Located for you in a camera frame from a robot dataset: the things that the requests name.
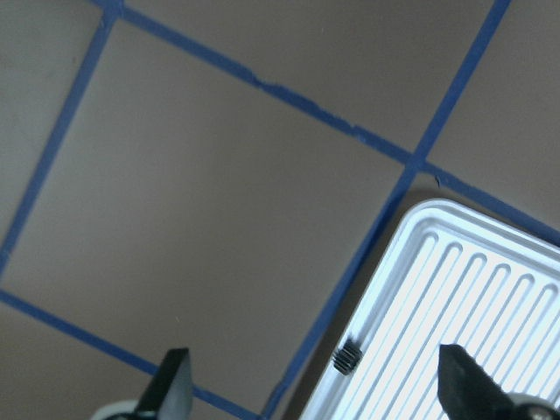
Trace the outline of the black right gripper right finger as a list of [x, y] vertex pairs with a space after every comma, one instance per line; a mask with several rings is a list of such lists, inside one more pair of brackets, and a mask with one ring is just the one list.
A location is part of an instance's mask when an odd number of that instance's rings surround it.
[[514, 403], [460, 345], [440, 345], [437, 399], [449, 419], [509, 419]]

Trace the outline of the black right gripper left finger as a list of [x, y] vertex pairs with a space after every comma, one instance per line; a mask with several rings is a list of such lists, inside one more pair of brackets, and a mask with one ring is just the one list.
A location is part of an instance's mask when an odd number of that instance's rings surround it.
[[192, 412], [193, 380], [188, 348], [169, 350], [133, 411], [134, 419], [186, 420]]

